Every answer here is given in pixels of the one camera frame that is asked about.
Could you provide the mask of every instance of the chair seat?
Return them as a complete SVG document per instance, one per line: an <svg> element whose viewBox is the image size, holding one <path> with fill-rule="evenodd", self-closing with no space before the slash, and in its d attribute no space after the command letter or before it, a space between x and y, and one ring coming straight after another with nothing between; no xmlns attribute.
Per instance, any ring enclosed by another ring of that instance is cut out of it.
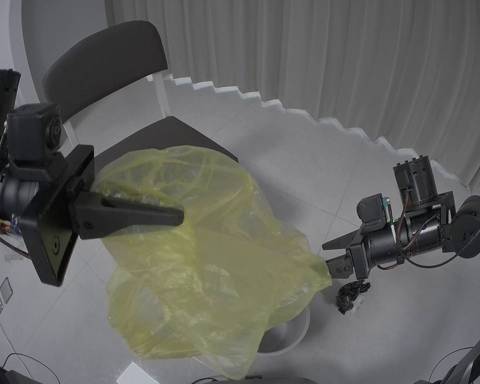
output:
<svg viewBox="0 0 480 384"><path fill-rule="evenodd" d="M174 116L167 116L162 120L140 129L95 156L95 174L105 165L118 159L127 152L148 148L165 149L178 145L193 145L214 149L238 162L238 158L204 134Z"/></svg>

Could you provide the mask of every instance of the curtain fold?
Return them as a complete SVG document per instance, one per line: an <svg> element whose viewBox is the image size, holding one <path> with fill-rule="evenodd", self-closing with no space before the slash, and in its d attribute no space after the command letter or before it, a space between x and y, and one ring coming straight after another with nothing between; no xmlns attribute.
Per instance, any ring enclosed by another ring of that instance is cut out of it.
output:
<svg viewBox="0 0 480 384"><path fill-rule="evenodd" d="M474 0L105 1L116 24L157 27L174 78L259 91L478 182Z"/></svg>

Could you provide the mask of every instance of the tiled floor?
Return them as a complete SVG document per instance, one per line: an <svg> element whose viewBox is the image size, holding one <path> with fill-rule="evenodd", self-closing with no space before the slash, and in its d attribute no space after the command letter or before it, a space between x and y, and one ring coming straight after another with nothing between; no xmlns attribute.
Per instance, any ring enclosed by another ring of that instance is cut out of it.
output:
<svg viewBox="0 0 480 384"><path fill-rule="evenodd" d="M274 214L306 233L311 249L357 228L356 204L378 192L390 196L394 214L401 202L392 170L415 156L375 144L363 131L345 131L336 120L313 121L279 103L263 104L235 89L166 80L172 114L237 155L259 181ZM101 152L159 118L153 83L142 79L72 119L81 143ZM468 196L455 179L434 167L440 192L453 190L459 206ZM107 322L105 286L115 263L99 240L80 240L61 288L42 285L28 260L10 260L0 250L0 281L10 278L13 296L0 314L0 363L13 350L31 355L62 384L114 383L132 361L160 383L190 383L215 375L194 359L139 360ZM418 256L421 263L444 260L441 252ZM458 259L443 268L409 264L374 270L372 288L353 317L342 316L335 295L345 281L318 293L304 340L283 355L259 358L253 374L302 376L319 384L414 383L427 379L446 353L480 338L480 258ZM438 379L464 352L445 359ZM7 369L42 383L55 378L27 358L10 358Z"/></svg>

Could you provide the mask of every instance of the chair backrest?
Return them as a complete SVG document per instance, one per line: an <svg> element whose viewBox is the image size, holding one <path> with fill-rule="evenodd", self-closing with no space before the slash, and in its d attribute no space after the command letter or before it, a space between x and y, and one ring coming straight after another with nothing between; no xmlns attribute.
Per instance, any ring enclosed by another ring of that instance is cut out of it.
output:
<svg viewBox="0 0 480 384"><path fill-rule="evenodd" d="M43 91L67 121L75 113L142 77L167 69L162 40L147 21L121 23L69 49L47 71Z"/></svg>

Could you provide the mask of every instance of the trash bag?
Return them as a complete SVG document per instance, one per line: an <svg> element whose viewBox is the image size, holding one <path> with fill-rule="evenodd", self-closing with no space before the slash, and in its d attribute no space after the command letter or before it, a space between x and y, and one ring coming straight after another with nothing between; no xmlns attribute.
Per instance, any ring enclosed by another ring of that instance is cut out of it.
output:
<svg viewBox="0 0 480 384"><path fill-rule="evenodd" d="M252 176L217 151L130 152L91 190L184 210L180 226L131 226L102 239L118 264L108 320L141 358L202 354L240 379L264 332L332 283L306 236L275 219Z"/></svg>

